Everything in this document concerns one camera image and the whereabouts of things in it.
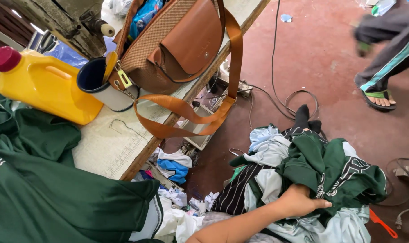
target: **mug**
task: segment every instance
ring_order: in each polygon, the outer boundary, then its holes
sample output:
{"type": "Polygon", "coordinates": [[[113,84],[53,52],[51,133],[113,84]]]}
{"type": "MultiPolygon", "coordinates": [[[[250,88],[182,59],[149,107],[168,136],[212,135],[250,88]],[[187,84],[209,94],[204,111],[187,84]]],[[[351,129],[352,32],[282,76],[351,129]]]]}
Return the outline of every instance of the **mug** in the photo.
{"type": "MultiPolygon", "coordinates": [[[[102,84],[104,72],[105,57],[90,60],[78,72],[78,88],[83,92],[91,94],[114,112],[124,112],[130,109],[134,104],[134,100],[113,88],[109,81],[102,84]]],[[[136,85],[129,86],[127,90],[134,98],[138,98],[138,88],[136,85]]]]}

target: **wooden table edge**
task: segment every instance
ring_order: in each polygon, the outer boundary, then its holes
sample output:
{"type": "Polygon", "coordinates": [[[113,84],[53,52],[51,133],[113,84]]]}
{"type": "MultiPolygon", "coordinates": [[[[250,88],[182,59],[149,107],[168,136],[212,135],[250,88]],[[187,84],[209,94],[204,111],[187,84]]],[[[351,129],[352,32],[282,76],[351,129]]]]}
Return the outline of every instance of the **wooden table edge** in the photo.
{"type": "MultiPolygon", "coordinates": [[[[264,8],[270,1],[271,0],[262,0],[255,7],[255,9],[248,16],[248,18],[246,18],[245,22],[241,25],[242,35],[244,35],[246,31],[248,31],[250,26],[257,19],[257,17],[261,14],[261,12],[264,10],[264,8]]],[[[188,102],[189,104],[192,103],[197,94],[204,88],[207,81],[218,70],[219,66],[223,63],[223,61],[227,58],[229,54],[230,41],[223,47],[223,49],[219,52],[217,58],[210,65],[210,67],[204,72],[204,74],[199,78],[199,80],[197,80],[197,82],[188,91],[186,96],[183,98],[184,101],[188,102]]],[[[164,124],[174,126],[178,120],[179,116],[175,113],[171,113],[167,120],[164,122],[164,124]]],[[[144,165],[147,158],[152,154],[153,151],[155,151],[155,149],[158,147],[161,141],[162,139],[153,136],[150,139],[150,141],[146,144],[146,146],[143,148],[143,150],[132,161],[128,169],[122,174],[120,180],[131,181],[135,177],[137,172],[140,170],[140,168],[144,165]]]]}

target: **green shirt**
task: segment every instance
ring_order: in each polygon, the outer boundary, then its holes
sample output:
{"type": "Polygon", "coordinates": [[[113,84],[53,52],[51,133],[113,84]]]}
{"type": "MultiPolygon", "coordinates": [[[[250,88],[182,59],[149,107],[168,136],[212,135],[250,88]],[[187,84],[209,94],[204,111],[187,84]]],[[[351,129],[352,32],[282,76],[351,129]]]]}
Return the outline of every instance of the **green shirt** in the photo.
{"type": "Polygon", "coordinates": [[[386,199],[384,172],[358,158],[356,151],[343,138],[322,141],[311,131],[294,137],[289,157],[277,166],[283,176],[281,193],[292,184],[310,188],[310,198],[323,198],[332,207],[317,209],[306,215],[320,214],[326,225],[342,207],[362,207],[386,199]]]}
{"type": "Polygon", "coordinates": [[[75,168],[75,125],[10,105],[0,95],[0,242],[114,243],[142,230],[159,181],[110,180],[75,168]]]}

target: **concrete floor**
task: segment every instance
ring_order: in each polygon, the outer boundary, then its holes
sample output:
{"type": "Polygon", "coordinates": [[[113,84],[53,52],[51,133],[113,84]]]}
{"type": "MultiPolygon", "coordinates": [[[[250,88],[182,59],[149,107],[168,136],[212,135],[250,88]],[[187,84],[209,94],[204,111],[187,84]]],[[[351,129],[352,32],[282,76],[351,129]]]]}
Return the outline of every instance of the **concrete floor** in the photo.
{"type": "MultiPolygon", "coordinates": [[[[277,1],[271,0],[245,34],[241,74],[248,83],[263,87],[271,94],[276,8],[277,1]]],[[[322,121],[328,139],[345,138],[361,158],[385,169],[394,158],[409,158],[409,69],[390,79],[389,88],[398,103],[395,111],[384,114],[365,104],[353,77],[369,64],[371,57],[356,56],[350,26],[351,21],[364,13],[366,11],[355,0],[282,1],[280,14],[290,14],[293,21],[278,20],[273,73],[277,94],[282,100],[303,87],[314,93],[320,105],[315,118],[322,121]]],[[[264,93],[253,90],[253,94],[253,128],[273,123],[284,130],[292,125],[264,93]]],[[[308,104],[310,110],[314,109],[313,100],[307,94],[298,95],[289,105],[297,109],[303,103],[308,104]]],[[[250,105],[248,100],[239,97],[228,119],[201,152],[198,165],[190,169],[187,183],[183,185],[188,196],[200,198],[211,191],[220,191],[223,181],[231,177],[233,168],[228,161],[235,156],[229,153],[229,148],[246,152],[250,145],[250,105]]],[[[395,168],[394,164],[390,164],[389,170],[392,168],[395,168]]],[[[409,195],[409,186],[393,177],[391,181],[395,184],[394,192],[386,203],[404,201],[409,195]]],[[[403,217],[403,230],[395,227],[396,216],[409,208],[409,200],[396,207],[373,205],[371,208],[399,234],[394,240],[379,224],[369,222],[367,228],[373,237],[372,242],[409,240],[409,215],[403,217]]]]}

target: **brown handbag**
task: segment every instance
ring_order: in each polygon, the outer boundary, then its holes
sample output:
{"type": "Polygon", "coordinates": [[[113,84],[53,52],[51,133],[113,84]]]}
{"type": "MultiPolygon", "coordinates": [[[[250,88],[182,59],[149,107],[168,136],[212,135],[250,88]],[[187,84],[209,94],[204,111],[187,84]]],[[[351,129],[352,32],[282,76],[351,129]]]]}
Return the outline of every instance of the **brown handbag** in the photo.
{"type": "Polygon", "coordinates": [[[242,66],[242,31],[232,14],[217,0],[168,0],[127,50],[124,44],[132,17],[144,0],[134,0],[123,29],[115,38],[120,66],[110,83],[126,92],[126,73],[141,88],[154,93],[139,97],[134,110],[144,128],[158,138],[191,137],[214,133],[227,117],[236,100],[242,66]],[[211,116],[198,116],[185,101],[168,96],[180,85],[200,77],[215,60],[227,29],[232,51],[229,90],[221,107],[211,116]],[[196,124],[210,123],[195,134],[142,117],[137,111],[140,99],[150,100],[196,124]]]}

